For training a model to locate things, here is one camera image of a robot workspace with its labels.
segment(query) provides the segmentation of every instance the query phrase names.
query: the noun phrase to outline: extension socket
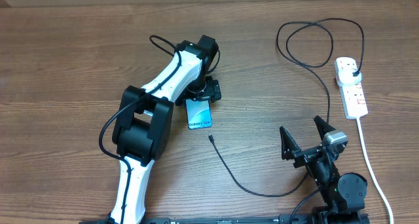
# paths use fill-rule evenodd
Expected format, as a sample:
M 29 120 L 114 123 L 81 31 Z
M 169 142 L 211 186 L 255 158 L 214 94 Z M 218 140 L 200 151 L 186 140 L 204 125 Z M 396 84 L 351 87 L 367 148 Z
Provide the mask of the extension socket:
M 366 115 L 368 109 L 360 83 L 361 77 L 352 76 L 352 73 L 357 71 L 355 60 L 348 57 L 337 58 L 335 70 L 346 118 L 357 119 Z
M 360 83 L 362 80 L 362 74 L 359 73 L 354 76 L 354 73 L 358 70 L 356 61 L 349 57 L 340 57 L 335 61 L 336 80 L 339 86 L 346 86 L 349 84 Z

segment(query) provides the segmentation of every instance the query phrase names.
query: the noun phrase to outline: black cable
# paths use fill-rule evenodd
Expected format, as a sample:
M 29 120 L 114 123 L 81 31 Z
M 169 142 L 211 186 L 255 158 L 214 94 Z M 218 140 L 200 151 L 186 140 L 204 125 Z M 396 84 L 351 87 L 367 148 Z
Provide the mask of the black cable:
M 313 197 L 315 194 L 317 194 L 319 192 L 319 189 L 316 189 L 313 193 L 309 194 L 306 198 L 304 198 L 298 205 L 297 207 L 295 207 L 293 213 L 291 214 L 291 216 L 289 217 L 289 223 L 292 224 L 293 223 L 293 219 L 294 219 L 294 215 L 296 214 L 296 212 L 299 210 L 299 208 L 305 203 L 307 202 L 307 200 L 309 200 L 311 197 Z
M 299 65 L 299 66 L 301 66 L 301 67 L 303 67 L 303 68 L 305 68 L 305 69 L 307 69 L 309 72 L 311 72 L 311 73 L 313 73 L 313 75 L 314 76 L 316 76 L 318 79 L 319 79 L 319 81 L 320 81 L 320 83 L 323 85 L 323 87 L 324 87 L 324 89 L 326 90 L 326 94 L 327 94 L 327 123 L 329 123 L 329 117 L 330 117 L 330 93 L 329 93 L 329 89 L 327 89 L 327 86 L 326 86 L 326 84 L 322 81 L 322 79 L 316 74 L 316 73 L 314 73 L 314 71 L 312 71 L 310 68 L 319 68 L 319 67 L 322 67 L 322 66 L 324 66 L 324 65 L 326 65 L 327 64 L 327 62 L 329 62 L 329 60 L 330 60 L 330 58 L 331 58 L 331 56 L 332 56 L 332 53 L 333 53 L 333 37 L 332 37 L 332 33 L 328 30 L 328 29 L 326 29 L 325 27 L 323 27 L 322 25 L 320 25 L 320 24 L 318 24 L 318 23 L 320 23 L 320 22 L 324 22 L 324 21 L 328 21 L 328 20 L 342 20 L 342 21 L 346 21 L 346 22 L 351 22 L 351 23 L 353 23 L 353 24 L 355 24 L 356 26 L 358 26 L 359 27 L 359 30 L 361 30 L 361 36 L 362 36 L 362 51 L 361 51 L 361 60 L 359 61 L 359 68 L 358 68 L 358 70 L 354 73 L 354 76 L 358 76 L 358 74 L 359 74 L 359 72 L 361 71 L 361 67 L 362 67 L 362 63 L 363 63 L 363 57 L 364 57 L 364 46 L 365 46 L 365 37 L 364 37 L 364 32 L 363 32 L 363 30 L 362 30 L 362 27 L 357 23 L 357 22 L 354 22 L 354 21 L 352 21 L 352 20 L 347 20 L 347 19 L 345 19 L 345 18 L 326 18 L 326 19 L 323 19 L 323 20 L 319 20 L 319 21 L 317 21 L 317 22 L 305 22 L 305 21 L 301 21 L 301 22 L 288 22 L 288 23 L 285 23 L 285 24 L 282 24 L 282 26 L 279 28 L 279 30 L 278 30 L 278 33 L 276 34 L 276 47 L 278 48 L 278 50 L 280 51 L 280 53 L 281 53 L 281 55 L 285 58 L 285 59 L 287 59 L 287 60 L 289 60 L 290 62 L 293 62 L 294 64 L 297 64 L 297 65 Z M 288 55 L 291 57 L 291 58 L 288 58 L 282 51 L 281 51 L 281 48 L 280 48 L 280 44 L 279 44 L 279 37 L 280 37 L 280 32 L 281 32 L 281 29 L 283 28 L 283 27 L 285 27 L 286 25 L 289 25 L 289 24 L 307 24 L 307 25 L 305 25 L 305 26 L 303 26 L 303 27 L 301 27 L 301 28 L 299 28 L 299 29 L 297 29 L 296 31 L 294 31 L 288 38 L 287 38 L 287 41 L 285 42 L 285 48 L 286 48 L 286 50 L 287 50 L 287 53 L 288 53 Z M 326 59 L 326 61 L 324 61 L 322 64 L 320 64 L 320 65 L 309 65 L 309 64 L 306 64 L 306 63 L 303 63 L 303 62 L 301 62 L 301 61 L 299 61 L 298 59 L 296 59 L 296 57 L 294 57 L 292 54 L 291 54 L 291 52 L 289 51 L 289 48 L 288 48 L 288 42 L 289 42 L 289 40 L 290 40 L 290 38 L 292 37 L 292 36 L 294 36 L 297 32 L 299 32 L 299 31 L 301 31 L 301 30 L 303 30 L 304 28 L 308 28 L 308 27 L 311 27 L 311 26 L 317 26 L 317 27 L 319 27 L 319 28 L 321 28 L 321 29 L 323 29 L 323 30 L 325 30 L 326 32 L 327 32 L 327 34 L 329 34 L 329 36 L 330 36 L 330 40 L 331 40 L 331 49 L 330 49 L 330 53 L 329 53 L 329 56 L 327 57 L 327 59 Z
M 157 39 L 159 39 L 159 40 L 161 40 L 161 41 L 163 41 L 163 42 L 165 42 L 166 44 L 168 44 L 168 45 L 170 45 L 174 50 L 175 50 L 175 52 L 177 53 L 177 55 L 178 55 L 178 57 L 179 57 L 179 61 L 178 61 L 178 63 L 177 63 L 177 66 L 176 66 L 176 68 L 161 82 L 161 83 L 159 83 L 157 86 L 156 86 L 156 88 L 154 88 L 154 89 L 152 89 L 151 91 L 149 91 L 148 93 L 146 93 L 145 95 L 143 95 L 142 97 L 140 97 L 138 100 L 134 100 L 133 102 L 131 102 L 131 103 L 129 103 L 127 106 L 125 106 L 125 107 L 123 107 L 121 110 L 119 110 L 118 112 L 116 112 L 106 123 L 105 123 L 105 125 L 103 125 L 103 128 L 102 128 L 102 130 L 100 131 L 100 134 L 99 134 L 99 148 L 102 150 L 102 152 L 104 153 L 104 154 L 106 154 L 107 156 L 109 156 L 109 157 L 112 157 L 112 158 L 114 158 L 114 159 L 118 159 L 118 160 L 121 160 L 121 161 L 123 161 L 123 163 L 125 163 L 125 165 L 126 165 L 126 167 L 127 167 L 127 173 L 128 173 L 128 176 L 127 176 L 127 178 L 126 178 L 126 186 L 125 186 L 125 192 L 124 192 L 124 197 L 123 197 L 123 199 L 122 199 L 122 207 L 121 207 L 121 209 L 122 209 L 122 213 L 121 213 L 121 218 L 120 218 L 120 224 L 123 224 L 124 223 L 124 214 L 125 214 L 125 206 L 126 206 L 126 196 L 127 196 L 127 194 L 128 194 L 128 186 L 129 186 L 129 184 L 130 184 L 130 179 L 131 179 L 131 166 L 130 166 L 130 164 L 128 163 L 128 161 L 127 160 L 125 160 L 124 158 L 122 158 L 122 157 L 120 157 L 120 156 L 118 156 L 118 155 L 114 155 L 114 154 L 112 154 L 112 153 L 110 153 L 110 152 L 108 152 L 106 149 L 105 149 L 105 147 L 103 146 L 103 135 L 105 134 L 105 132 L 106 132 L 106 130 L 107 130 L 107 128 L 109 127 L 109 125 L 122 113 L 122 112 L 124 112 L 126 109 L 128 109 L 129 107 L 131 107 L 131 106 L 133 106 L 133 105 L 135 105 L 135 104 L 137 104 L 137 103 L 139 103 L 139 102 L 141 102 L 145 97 L 147 97 L 147 96 L 149 96 L 149 95 L 151 95 L 151 94 L 153 94 L 154 92 L 156 92 L 158 89 L 160 89 L 160 87 L 162 87 L 167 81 L 169 81 L 169 79 L 171 78 L 171 77 L 173 77 L 173 75 L 175 75 L 175 73 L 176 73 L 176 71 L 180 68 L 180 66 L 181 66 L 181 64 L 182 64 L 182 58 L 181 58 L 181 54 L 180 54 L 180 52 L 176 49 L 176 47 L 175 47 L 175 45 L 173 45 L 171 42 L 169 42 L 168 40 L 166 40 L 166 39 L 164 39 L 164 38 L 162 38 L 162 37 L 159 37 L 159 36 L 157 36 L 157 35 L 151 35 L 150 36 L 150 41 L 153 43 L 153 44 L 155 44 L 158 48 L 160 48 L 160 49 L 162 49 L 162 47 L 160 47 L 159 45 L 157 45 L 154 41 L 152 41 L 151 39 L 152 38 L 157 38 Z
M 210 134 L 208 135 L 209 141 L 212 143 L 212 145 L 214 146 L 215 152 L 217 152 L 218 157 L 221 159 L 221 162 L 223 162 L 225 168 L 227 169 L 227 171 L 229 172 L 231 178 L 233 179 L 233 181 L 237 184 L 237 186 L 239 186 L 242 190 L 244 190 L 245 192 L 252 194 L 252 195 L 257 195 L 257 196 L 261 196 L 261 197 L 268 197 L 268 198 L 272 198 L 272 197 L 284 197 L 287 195 L 292 194 L 294 191 L 296 191 L 298 188 L 300 188 L 301 184 L 304 182 L 304 180 L 307 178 L 308 176 L 308 172 L 306 173 L 306 175 L 304 175 L 304 177 L 301 179 L 300 183 L 292 190 L 284 193 L 284 194 L 280 194 L 280 195 L 265 195 L 265 194 L 259 194 L 253 191 L 250 191 L 248 189 L 246 189 L 245 187 L 243 187 L 243 185 L 240 185 L 240 183 L 238 183 L 238 181 L 236 180 L 236 178 L 234 177 L 233 173 L 230 171 L 230 168 L 228 168 L 227 164 L 225 163 L 224 159 L 222 158 L 222 156 L 220 155 L 220 152 L 218 152 L 217 147 L 215 146 L 215 142 L 214 142 L 214 137 Z
M 324 149 L 323 151 L 325 153 L 325 156 L 327 157 L 327 162 L 329 164 L 329 181 L 328 181 L 328 183 L 330 184 L 330 182 L 332 182 L 332 178 L 333 178 L 333 172 L 332 172 L 333 165 L 332 165 L 332 160 L 330 159 L 330 156 L 329 156 L 327 150 Z
M 161 47 L 159 44 L 155 43 L 155 42 L 153 41 L 153 38 L 157 38 L 157 39 L 159 39 L 159 38 L 158 38 L 158 36 L 156 36 L 156 35 L 151 35 L 151 36 L 150 36 L 150 38 L 149 38 L 149 40 L 150 40 L 150 42 L 152 42 L 152 44 L 153 44 L 153 45 L 155 45 L 155 46 L 156 46 L 157 48 L 159 48 L 160 50 L 163 50 L 164 52 L 168 53 L 170 56 L 174 56 L 174 55 L 173 55 L 173 54 L 172 54 L 169 50 L 166 50 L 165 48 Z M 220 62 L 220 55 L 221 55 L 220 49 L 218 49 L 217 53 L 218 53 L 218 60 L 217 60 L 217 62 L 215 63 L 215 65 L 214 65 L 214 67 L 213 67 L 213 68 L 211 68 L 210 70 L 208 70 L 208 71 L 206 72 L 206 74 L 210 74 L 210 73 L 212 73 L 212 72 L 215 70 L 215 68 L 217 67 L 218 63 Z
M 218 60 L 217 60 L 217 62 L 215 63 L 215 65 L 214 65 L 213 68 L 211 68 L 210 70 L 207 71 L 206 74 L 212 73 L 215 70 L 215 68 L 217 67 L 218 63 L 220 62 L 220 55 L 221 55 L 220 49 L 218 49 L 217 53 L 218 53 Z

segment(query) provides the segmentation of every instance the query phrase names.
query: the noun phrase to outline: white robotic arm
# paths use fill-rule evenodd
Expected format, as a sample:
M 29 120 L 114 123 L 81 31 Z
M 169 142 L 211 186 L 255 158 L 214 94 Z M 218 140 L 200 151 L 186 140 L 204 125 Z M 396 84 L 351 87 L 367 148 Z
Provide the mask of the white robotic arm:
M 129 86 L 122 96 L 112 141 L 123 160 L 120 160 L 117 201 L 106 224 L 138 224 L 143 219 L 150 171 L 168 142 L 173 105 L 183 105 L 187 99 L 211 102 L 221 99 L 218 81 L 206 77 L 218 51 L 215 39 L 203 35 L 198 44 L 183 41 L 176 51 L 173 60 L 154 80 L 142 88 Z M 151 122 L 135 118 L 134 113 L 151 116 Z
M 175 102 L 186 87 L 194 80 L 196 80 L 201 72 L 202 60 L 195 54 L 180 51 L 182 64 L 176 71 L 175 75 L 167 81 L 159 90 L 152 95 L 157 98 L 166 97 L 169 101 Z M 156 88 L 170 73 L 174 71 L 179 57 L 175 55 L 170 64 L 149 84 L 142 87 L 146 92 Z M 153 116 L 150 111 L 144 113 Z M 145 214 L 145 191 L 150 176 L 151 168 L 154 160 L 151 160 L 148 165 L 142 166 L 141 162 L 131 157 L 125 158 L 131 166 L 131 179 L 128 186 L 128 194 L 126 197 L 126 206 L 124 214 L 125 224 L 138 224 Z M 122 199 L 124 197 L 126 182 L 127 182 L 127 167 L 123 161 L 120 161 L 120 179 L 118 187 L 118 197 L 115 207 L 111 212 L 111 218 L 115 223 L 120 223 L 122 216 Z

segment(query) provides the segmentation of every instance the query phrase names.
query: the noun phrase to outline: power strip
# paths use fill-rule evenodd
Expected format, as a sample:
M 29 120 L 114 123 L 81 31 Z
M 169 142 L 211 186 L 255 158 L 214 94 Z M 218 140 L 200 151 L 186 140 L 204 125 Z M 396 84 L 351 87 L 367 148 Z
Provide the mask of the power strip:
M 340 57 L 335 61 L 336 81 L 339 85 L 340 96 L 342 97 L 343 108 L 345 110 L 345 116 L 347 119 L 356 119 L 365 163 L 367 164 L 368 171 L 371 175 L 371 178 L 373 179 L 374 185 L 387 207 L 390 224 L 393 224 L 394 220 L 392 208 L 390 207 L 386 196 L 382 192 L 375 178 L 373 168 L 371 167 L 371 163 L 368 159 L 367 149 L 365 148 L 360 118 L 368 113 L 368 109 L 361 86 L 361 77 L 354 77 L 352 75 L 356 69 L 356 61 L 352 58 Z
M 347 119 L 357 119 L 368 114 L 361 83 L 356 83 L 358 79 L 354 79 L 355 82 L 347 81 L 346 84 L 342 84 L 340 81 L 343 78 L 342 73 L 347 73 L 351 77 L 352 72 L 356 71 L 356 69 L 356 61 L 352 58 L 340 57 L 335 61 L 336 80 Z

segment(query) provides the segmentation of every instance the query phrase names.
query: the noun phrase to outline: wooden table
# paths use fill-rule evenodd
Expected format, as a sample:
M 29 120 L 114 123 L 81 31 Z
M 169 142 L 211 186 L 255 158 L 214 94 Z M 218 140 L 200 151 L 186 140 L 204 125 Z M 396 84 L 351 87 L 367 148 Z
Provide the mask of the wooden table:
M 115 204 L 119 164 L 98 147 L 98 134 L 118 109 L 123 90 L 142 86 L 170 61 L 148 41 L 217 39 L 221 62 L 212 74 L 223 99 L 212 104 L 213 126 L 188 130 L 175 109 L 171 140 L 151 173 L 147 216 L 170 218 L 275 216 L 290 213 L 311 193 L 310 179 L 283 198 L 249 195 L 232 181 L 208 141 L 211 132 L 242 185 L 283 193 L 305 173 L 280 157 L 284 125 L 308 148 L 319 143 L 312 118 L 326 117 L 327 98 L 307 70 L 278 54 L 285 22 L 341 17 L 366 36 L 362 118 L 369 158 L 396 223 L 417 223 L 419 209 L 419 2 L 309 1 L 0 9 L 0 223 L 77 223 L 104 217 Z M 317 69 L 331 92 L 331 124 L 350 142 L 336 162 L 341 174 L 369 181 L 366 208 L 373 223 L 387 211 L 371 181 L 355 121 L 346 120 L 333 60 L 359 61 L 356 26 L 328 22 L 332 61 Z M 283 42 L 295 28 L 283 31 Z M 306 29 L 291 51 L 305 62 L 327 57 L 326 32 Z M 106 147 L 114 151 L 111 133 Z M 316 195 L 301 208 L 322 205 Z

